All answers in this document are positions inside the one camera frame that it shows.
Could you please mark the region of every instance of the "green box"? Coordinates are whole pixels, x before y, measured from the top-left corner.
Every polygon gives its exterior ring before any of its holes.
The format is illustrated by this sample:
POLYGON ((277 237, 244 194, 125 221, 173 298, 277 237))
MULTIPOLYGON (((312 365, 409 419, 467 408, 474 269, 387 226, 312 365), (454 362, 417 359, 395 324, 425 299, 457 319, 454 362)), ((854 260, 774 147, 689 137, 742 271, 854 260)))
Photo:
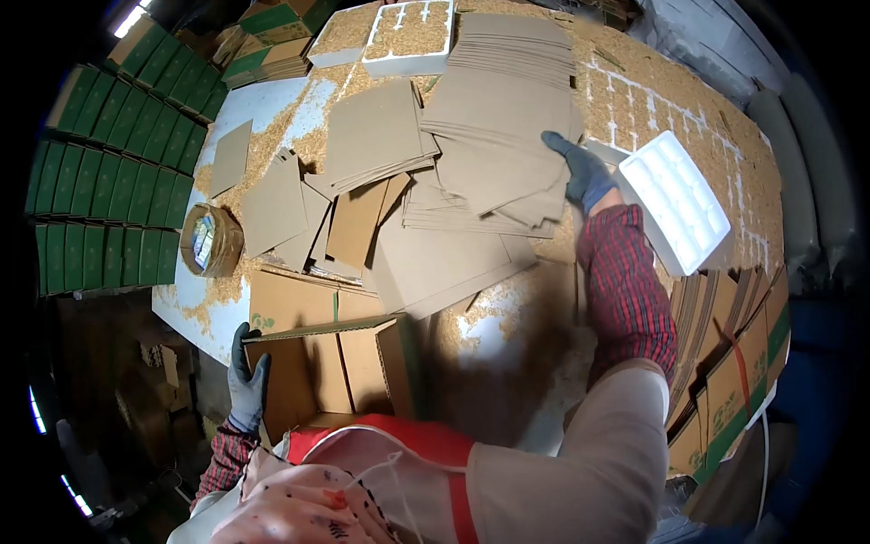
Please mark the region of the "green box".
POLYGON ((99 289, 103 286, 103 238, 105 230, 102 225, 84 227, 82 284, 85 289, 99 289))
POLYGON ((166 30, 159 24, 148 17, 140 17, 127 35, 121 38, 107 60, 118 66, 118 72, 135 77, 166 36, 166 30), (118 58, 117 53, 123 55, 123 52, 126 52, 124 58, 118 58))
POLYGON ((166 212, 169 210, 172 189, 175 187, 175 177, 174 171, 159 169, 157 183, 154 185, 154 196, 151 197, 151 209, 148 212, 148 225, 166 225, 166 212))
POLYGON ((60 172, 61 161, 64 160, 66 144, 51 142, 43 161, 43 173, 39 178, 37 202, 33 206, 34 213, 50 213, 54 204, 54 191, 57 186, 57 174, 60 172))
POLYGON ((181 159, 178 160, 178 169, 189 175, 193 175, 193 169, 197 167, 199 152, 203 150, 205 135, 208 131, 204 126, 194 124, 191 128, 191 134, 187 137, 187 142, 184 144, 184 152, 181 154, 181 159))
POLYGON ((172 134, 169 137, 169 142, 166 144, 166 151, 160 158, 160 164, 177 168, 178 161, 181 160, 184 154, 184 147, 187 145, 187 137, 190 136, 193 129, 193 120, 185 115, 179 115, 175 126, 172 128, 172 134))
POLYGON ((97 184, 94 186, 94 199, 90 204, 90 217, 109 217, 111 194, 115 190, 115 178, 120 166, 121 158, 118 155, 109 152, 103 154, 97 173, 97 184))
POLYGON ((162 231, 142 230, 142 249, 139 252, 139 284, 156 285, 160 266, 160 234, 162 231))
POLYGON ((144 225, 148 221, 148 212, 151 209, 151 196, 154 194, 154 185, 157 183, 157 167, 145 165, 139 167, 139 175, 136 178, 136 187, 133 189, 133 199, 130 202, 130 213, 127 215, 128 223, 144 225))
POLYGON ((72 129, 73 134, 85 138, 90 136, 90 132, 94 130, 97 118, 100 117, 100 111, 103 110, 103 104, 105 104, 106 97, 109 96, 113 83, 115 83, 114 77, 109 74, 100 73, 94 86, 88 92, 88 99, 85 100, 81 113, 78 114, 76 126, 72 129))
POLYGON ((142 229, 124 229, 124 259, 122 285, 139 285, 139 253, 142 248, 142 229))
POLYGON ((90 66, 73 68, 57 94, 57 100, 45 119, 45 126, 60 132, 72 132, 99 74, 99 70, 90 66))
POLYGON ((184 224, 184 213, 187 212, 187 202, 191 199, 193 178, 178 174, 172 187, 169 199, 169 210, 166 212, 166 226, 180 229, 184 224))
POLYGON ((229 94, 229 92, 230 90, 226 88, 226 83, 220 80, 215 82, 215 87, 211 90, 209 99, 205 101, 203 110, 199 112, 200 117, 209 123, 214 123, 214 120, 220 111, 220 107, 224 105, 224 100, 226 100, 226 95, 229 94))
POLYGON ((115 149, 123 149, 130 140, 130 134, 136 126, 136 121, 139 119, 139 113, 145 105, 145 99, 148 97, 139 89, 130 88, 130 93, 127 99, 124 100, 124 105, 121 107, 121 112, 117 115, 115 124, 112 125, 109 139, 106 144, 115 149))
POLYGON ((148 137, 148 144, 145 145, 145 151, 142 156, 148 160, 158 163, 166 149, 166 144, 169 142, 169 137, 172 135, 172 129, 175 127, 175 122, 178 121, 178 110, 170 105, 164 104, 160 115, 157 116, 157 122, 154 124, 154 129, 148 137))
POLYGON ((178 255, 177 232, 163 232, 160 235, 160 258, 157 262, 157 284, 169 285, 175 283, 175 264, 178 255))
POLYGON ((97 124, 94 126, 90 138, 102 144, 109 141, 112 127, 115 126, 118 114, 124 108, 124 101, 127 95, 130 94, 130 86, 120 79, 116 79, 109 91, 109 97, 106 98, 103 109, 100 111, 100 117, 97 118, 97 124))
POLYGON ((66 224, 64 244, 64 290, 76 291, 84 287, 84 225, 66 224))
POLYGON ((166 36, 151 53, 148 62, 145 63, 136 80, 146 89, 153 87, 180 46, 181 42, 174 36, 166 36))
POLYGON ((49 226, 44 224, 39 224, 36 227, 37 253, 39 254, 39 294, 41 295, 48 292, 48 276, 46 276, 48 267, 45 264, 45 244, 48 228, 49 226))
POLYGON ((154 130, 154 125, 157 124, 157 118, 160 117, 160 112, 163 110, 164 104, 160 104, 155 98, 148 97, 145 105, 142 107, 142 112, 139 113, 139 119, 136 120, 136 125, 133 126, 133 132, 130 134, 130 140, 124 147, 125 150, 142 157, 145 151, 145 146, 148 144, 148 137, 151 131, 154 130))
POLYGON ((159 98, 168 97, 172 87, 175 86, 178 78, 184 72, 184 67, 187 66, 193 57, 194 53, 191 48, 186 45, 179 47, 175 55, 172 55, 172 60, 166 65, 164 73, 160 74, 157 84, 151 89, 151 94, 159 98))
POLYGON ((206 66, 203 70, 203 75, 199 77, 199 81, 194 85, 193 92, 184 103, 184 107, 194 113, 199 113, 204 107, 205 102, 209 99, 211 89, 215 86, 215 82, 220 77, 213 66, 206 66))
POLYGON ((90 203, 94 199, 94 187, 97 185, 97 175, 100 172, 100 163, 103 161, 103 153, 96 149, 84 150, 81 166, 78 167, 76 178, 76 190, 72 195, 72 207, 70 213, 82 217, 90 214, 90 203))
POLYGON ((124 228, 111 226, 103 248, 103 287, 120 287, 124 260, 124 228))
POLYGON ((64 291, 64 244, 66 242, 66 225, 51 224, 46 229, 45 236, 45 289, 51 294, 64 291))
POLYGON ((178 81, 176 81, 175 85, 172 87, 169 96, 166 97, 166 102, 178 108, 183 106, 191 96, 197 81, 199 81, 199 78, 201 78, 203 71, 207 66, 208 63, 206 63, 199 55, 191 57, 191 60, 181 72, 181 76, 178 77, 178 81))
POLYGON ((51 206, 52 212, 70 213, 72 194, 76 190, 76 177, 83 154, 84 148, 81 145, 67 144, 64 160, 61 161, 60 171, 57 172, 57 187, 55 187, 54 204, 51 206))
POLYGON ((133 188, 136 187, 136 177, 139 175, 141 163, 127 157, 121 158, 121 166, 117 169, 115 189, 111 193, 109 219, 126 221, 130 213, 130 201, 133 199, 133 188))
POLYGON ((49 152, 49 143, 39 140, 37 149, 33 153, 33 163, 30 165, 30 182, 27 185, 27 199, 24 201, 24 211, 33 213, 37 206, 37 194, 39 193, 39 180, 43 176, 43 164, 45 155, 49 152))

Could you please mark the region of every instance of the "cardboard box flap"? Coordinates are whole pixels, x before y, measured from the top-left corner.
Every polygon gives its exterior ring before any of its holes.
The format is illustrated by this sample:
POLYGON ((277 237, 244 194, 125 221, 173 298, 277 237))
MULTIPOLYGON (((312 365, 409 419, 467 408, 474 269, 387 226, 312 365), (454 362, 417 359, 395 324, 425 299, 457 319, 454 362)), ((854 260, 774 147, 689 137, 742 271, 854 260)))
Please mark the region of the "cardboard box flap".
POLYGON ((299 338, 302 336, 312 336, 314 334, 328 334, 330 332, 357 331, 359 329, 370 329, 384 323, 398 319, 404 314, 381 315, 372 318, 352 319, 341 323, 327 323, 324 325, 303 326, 298 329, 293 329, 286 332, 274 332, 273 334, 264 334, 257 338, 249 338, 244 340, 244 343, 257 343, 264 340, 280 340, 299 338))

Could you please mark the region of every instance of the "white styrofoam tray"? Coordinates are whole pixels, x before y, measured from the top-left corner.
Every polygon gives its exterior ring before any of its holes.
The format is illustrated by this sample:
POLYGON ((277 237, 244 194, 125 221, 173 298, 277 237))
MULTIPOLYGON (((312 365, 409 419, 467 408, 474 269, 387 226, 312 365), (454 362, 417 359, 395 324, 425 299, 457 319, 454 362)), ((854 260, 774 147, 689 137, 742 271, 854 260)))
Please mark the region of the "white styrofoam tray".
MULTIPOLYGON (((346 10, 338 10, 332 14, 326 24, 324 25, 324 29, 329 28, 329 23, 332 22, 332 19, 338 13, 344 13, 346 11, 358 10, 359 8, 365 7, 365 4, 359 6, 353 6, 352 8, 347 8, 346 10)), ((324 33, 321 31, 318 34, 318 38, 314 40, 314 43, 311 44, 311 50, 316 51, 318 47, 318 42, 320 38, 323 37, 324 33)), ((315 53, 313 55, 308 55, 308 60, 311 61, 316 68, 330 68, 331 66, 339 66, 340 64, 350 64, 355 63, 359 59, 359 56, 363 54, 363 49, 365 48, 365 44, 361 44, 359 47, 349 47, 347 49, 342 49, 340 51, 331 51, 329 53, 315 53)))
POLYGON ((698 166, 671 131, 619 163, 626 202, 640 204, 646 236, 667 273, 688 276, 731 230, 728 217, 698 166))
POLYGON ((384 16, 384 11, 389 9, 401 9, 398 15, 398 21, 394 29, 402 28, 402 19, 405 18, 405 8, 415 3, 425 4, 423 9, 423 22, 429 15, 429 5, 435 3, 446 3, 447 5, 447 37, 444 41, 444 49, 433 53, 424 53, 422 55, 402 55, 396 56, 390 51, 386 57, 367 59, 365 58, 365 50, 363 50, 363 66, 369 72, 372 79, 380 77, 409 77, 409 76, 433 76, 443 74, 447 70, 447 57, 450 56, 450 44, 453 34, 453 0, 424 0, 421 2, 405 2, 405 3, 390 3, 383 5, 378 9, 378 16, 375 17, 375 22, 371 26, 369 33, 369 41, 366 47, 374 43, 375 35, 378 33, 378 23, 384 16))

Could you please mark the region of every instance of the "plaid shirt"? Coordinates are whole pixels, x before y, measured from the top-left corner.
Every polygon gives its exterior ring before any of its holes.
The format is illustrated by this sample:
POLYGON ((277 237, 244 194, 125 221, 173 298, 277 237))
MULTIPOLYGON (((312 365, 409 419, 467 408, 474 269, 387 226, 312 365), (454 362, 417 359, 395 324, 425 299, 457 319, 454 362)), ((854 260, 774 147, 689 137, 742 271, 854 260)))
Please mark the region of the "plaid shirt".
MULTIPOLYGON (((661 366, 668 385, 677 358, 677 330, 671 303, 653 270, 653 251, 644 243, 643 212, 619 205, 589 218, 577 243, 577 260, 586 270, 589 313, 598 346, 588 388, 608 370, 629 359, 661 366)), ((242 476, 259 437, 242 433, 229 421, 211 441, 214 455, 199 482, 197 501, 212 491, 232 489, 242 476)))

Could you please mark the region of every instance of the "gray glove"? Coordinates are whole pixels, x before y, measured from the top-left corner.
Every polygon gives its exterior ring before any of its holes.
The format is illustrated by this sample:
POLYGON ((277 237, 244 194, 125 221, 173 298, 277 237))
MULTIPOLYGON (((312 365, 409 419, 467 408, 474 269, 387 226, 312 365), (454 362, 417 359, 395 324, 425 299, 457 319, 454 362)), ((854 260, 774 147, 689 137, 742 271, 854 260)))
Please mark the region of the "gray glove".
POLYGON ((238 326, 232 339, 231 363, 226 375, 232 403, 229 419, 239 431, 259 434, 260 420, 266 404, 266 383, 269 381, 271 355, 264 353, 260 357, 252 378, 242 339, 259 336, 260 331, 250 332, 250 329, 251 326, 245 321, 238 326))
POLYGON ((543 131, 541 140, 565 157, 568 170, 571 171, 565 197, 572 204, 581 206, 585 213, 588 214, 608 191, 616 187, 604 162, 594 153, 572 144, 558 132, 543 131))

